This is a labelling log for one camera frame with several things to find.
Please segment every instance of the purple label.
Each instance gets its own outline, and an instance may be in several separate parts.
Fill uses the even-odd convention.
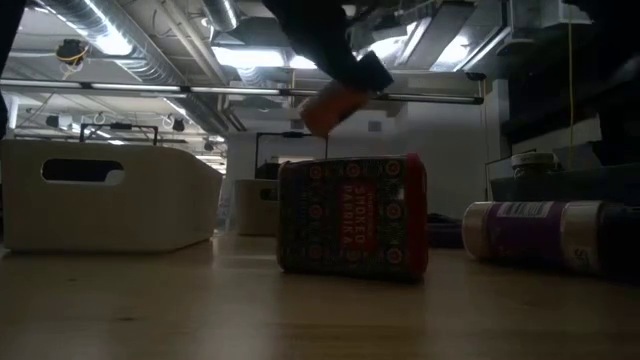
[[[486,218],[494,256],[562,264],[560,226],[565,206],[560,202],[494,204]]]

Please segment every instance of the metal rail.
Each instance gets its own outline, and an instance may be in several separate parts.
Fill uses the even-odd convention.
[[[278,88],[244,88],[232,86],[180,86],[180,85],[145,85],[145,84],[111,84],[73,81],[0,79],[0,88],[23,92],[56,92],[67,94],[91,94],[114,96],[151,96],[151,97],[186,97],[188,94],[226,94],[226,95],[258,95],[258,96],[293,96],[308,97],[318,94],[319,90],[278,89]],[[480,105],[483,97],[451,96],[424,93],[390,93],[372,96],[377,101],[423,102],[439,104]]]

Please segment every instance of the orange object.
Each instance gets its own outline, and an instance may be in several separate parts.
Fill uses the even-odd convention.
[[[299,112],[311,134],[326,138],[333,128],[368,102],[368,92],[332,81],[317,96],[305,100]]]

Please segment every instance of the red label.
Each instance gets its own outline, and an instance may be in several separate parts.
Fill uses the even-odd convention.
[[[340,242],[348,249],[376,249],[376,187],[373,184],[343,185],[340,189]]]

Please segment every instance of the table surface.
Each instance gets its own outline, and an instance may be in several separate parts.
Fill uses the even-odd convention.
[[[0,259],[0,359],[640,359],[640,289],[434,250],[425,282],[283,274],[268,238]]]

